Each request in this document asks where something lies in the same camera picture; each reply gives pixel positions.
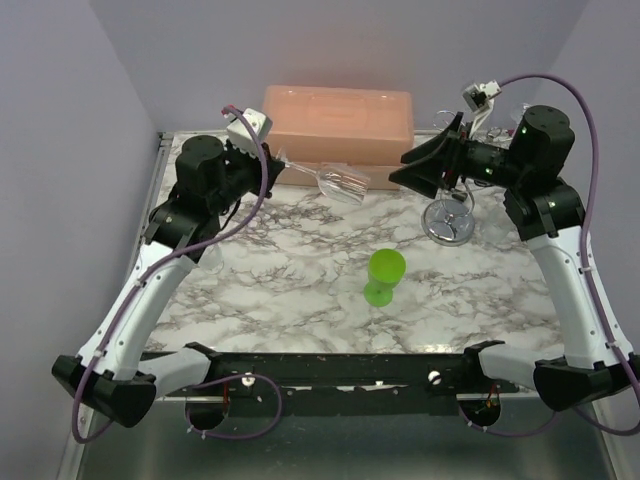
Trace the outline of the clear stemmed wine glass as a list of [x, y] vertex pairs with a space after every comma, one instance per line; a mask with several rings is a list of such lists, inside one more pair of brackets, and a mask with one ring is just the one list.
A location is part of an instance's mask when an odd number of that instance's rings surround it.
[[524, 117], [525, 112], [531, 107], [530, 104], [528, 103], [520, 103], [517, 104], [515, 107], [512, 108], [511, 112], [510, 112], [510, 118], [512, 119], [512, 122], [514, 124], [515, 127], [517, 127], [522, 118]]

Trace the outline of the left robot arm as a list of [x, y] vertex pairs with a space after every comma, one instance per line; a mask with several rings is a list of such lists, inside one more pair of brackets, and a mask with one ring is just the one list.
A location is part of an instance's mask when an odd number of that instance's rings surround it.
[[194, 343], [154, 360], [142, 357], [174, 291], [198, 265], [206, 248], [251, 222], [252, 210], [224, 230], [222, 216], [242, 197], [259, 208], [284, 168], [261, 137], [228, 134], [226, 140], [188, 139], [175, 160], [176, 181], [149, 217], [138, 258], [115, 303], [75, 355], [59, 356], [52, 375], [73, 399], [72, 423], [87, 406], [123, 427], [137, 425], [153, 402], [192, 387], [214, 393], [222, 380], [210, 349]]

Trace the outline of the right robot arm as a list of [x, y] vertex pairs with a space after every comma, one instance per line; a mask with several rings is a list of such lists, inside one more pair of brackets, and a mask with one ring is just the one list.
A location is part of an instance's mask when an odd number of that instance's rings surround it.
[[560, 177], [575, 140], [569, 118], [551, 106], [532, 106], [507, 148], [471, 139], [461, 122], [456, 115], [439, 135], [405, 153], [389, 180], [428, 198], [465, 179], [503, 188], [506, 214], [542, 271], [564, 345], [554, 355], [483, 343], [461, 365], [462, 384], [480, 392], [506, 380], [536, 391], [556, 412], [627, 389], [639, 357], [604, 292], [581, 198]]

